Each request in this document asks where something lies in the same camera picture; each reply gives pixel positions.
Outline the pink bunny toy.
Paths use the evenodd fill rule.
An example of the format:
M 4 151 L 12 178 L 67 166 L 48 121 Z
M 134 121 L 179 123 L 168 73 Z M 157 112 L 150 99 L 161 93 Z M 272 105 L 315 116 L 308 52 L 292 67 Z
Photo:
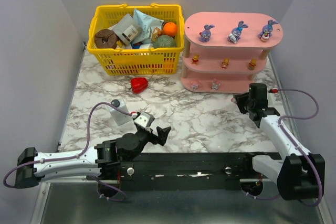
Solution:
M 214 79 L 212 81 L 211 89 L 216 91 L 219 89 L 219 87 L 220 87 L 220 82 L 217 79 Z

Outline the orange bear toy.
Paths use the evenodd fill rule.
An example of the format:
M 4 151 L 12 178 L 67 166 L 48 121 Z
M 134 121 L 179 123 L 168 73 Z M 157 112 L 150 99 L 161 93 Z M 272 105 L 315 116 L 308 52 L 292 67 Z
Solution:
M 252 59 L 248 64 L 248 69 L 255 70 L 256 66 L 257 66 L 257 59 Z
M 193 65 L 198 65 L 198 63 L 199 63 L 199 55 L 198 55 L 198 54 L 195 54 L 195 55 L 193 56 L 191 63 L 192 63 Z
M 229 59 L 225 58 L 221 64 L 221 68 L 222 69 L 227 69 L 227 67 L 229 66 Z

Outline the purple bunny toy blue bow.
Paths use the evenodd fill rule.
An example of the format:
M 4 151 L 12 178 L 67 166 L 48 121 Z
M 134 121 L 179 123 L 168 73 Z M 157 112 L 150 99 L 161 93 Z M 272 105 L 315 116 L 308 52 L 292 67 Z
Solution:
M 229 42 L 232 42 L 233 44 L 236 44 L 240 40 L 244 28 L 248 28 L 248 25 L 245 24 L 243 20 L 241 20 L 238 23 L 238 26 L 231 30 L 231 33 L 228 35 L 227 40 Z

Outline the purple bunny toy with cake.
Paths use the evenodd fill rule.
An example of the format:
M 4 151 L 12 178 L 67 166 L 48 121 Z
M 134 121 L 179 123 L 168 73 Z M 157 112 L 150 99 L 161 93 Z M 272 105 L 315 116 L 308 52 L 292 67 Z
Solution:
M 269 20 L 267 24 L 262 28 L 262 31 L 258 34 L 258 38 L 262 42 L 266 42 L 272 36 L 273 25 L 277 25 L 278 22 L 276 20 Z

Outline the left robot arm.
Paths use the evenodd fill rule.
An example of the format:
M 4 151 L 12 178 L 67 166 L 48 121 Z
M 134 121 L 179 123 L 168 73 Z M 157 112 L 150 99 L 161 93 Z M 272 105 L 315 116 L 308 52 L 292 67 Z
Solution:
M 165 145 L 167 133 L 157 127 L 158 135 L 151 128 L 137 127 L 136 133 L 127 133 L 115 140 L 104 141 L 87 150 L 65 153 L 42 153 L 34 147 L 26 148 L 17 160 L 14 188 L 32 188 L 40 181 L 67 176 L 100 176 L 105 169 L 130 162 L 147 145 Z

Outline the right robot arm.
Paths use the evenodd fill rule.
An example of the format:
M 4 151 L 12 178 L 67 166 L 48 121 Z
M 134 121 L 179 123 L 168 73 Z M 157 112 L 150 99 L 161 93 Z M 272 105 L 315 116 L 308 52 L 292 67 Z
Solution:
M 276 197 L 318 205 L 324 194 L 325 161 L 305 148 L 284 124 L 284 117 L 269 106 L 277 93 L 265 84 L 251 83 L 246 93 L 232 97 L 276 148 L 274 153 L 161 153 L 150 181 L 156 190 L 231 190 L 261 199 L 263 181 L 277 187 Z

